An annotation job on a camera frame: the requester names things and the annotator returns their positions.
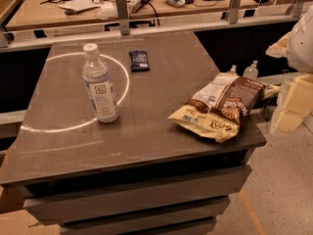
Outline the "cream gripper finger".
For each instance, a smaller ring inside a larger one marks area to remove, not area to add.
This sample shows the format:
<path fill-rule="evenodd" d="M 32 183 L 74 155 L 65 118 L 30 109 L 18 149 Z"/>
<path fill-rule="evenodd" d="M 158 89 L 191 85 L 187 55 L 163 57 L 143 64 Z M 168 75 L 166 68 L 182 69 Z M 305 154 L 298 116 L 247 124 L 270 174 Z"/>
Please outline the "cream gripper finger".
<path fill-rule="evenodd" d="M 313 111 L 313 74 L 295 78 L 283 101 L 275 127 L 281 131 L 295 131 Z"/>
<path fill-rule="evenodd" d="M 288 52 L 290 33 L 286 33 L 276 43 L 269 46 L 265 52 L 267 56 L 273 58 L 285 58 Z"/>

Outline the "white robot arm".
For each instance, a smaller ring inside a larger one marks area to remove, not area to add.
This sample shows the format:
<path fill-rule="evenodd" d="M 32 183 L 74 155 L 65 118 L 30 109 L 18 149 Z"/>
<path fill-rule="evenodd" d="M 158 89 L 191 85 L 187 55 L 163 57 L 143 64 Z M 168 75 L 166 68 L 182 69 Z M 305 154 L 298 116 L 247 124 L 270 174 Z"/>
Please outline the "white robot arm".
<path fill-rule="evenodd" d="M 274 112 L 274 127 L 295 131 L 313 111 L 313 19 L 303 16 L 279 41 L 269 46 L 266 54 L 285 57 L 291 68 L 300 72 L 280 88 L 278 108 Z"/>

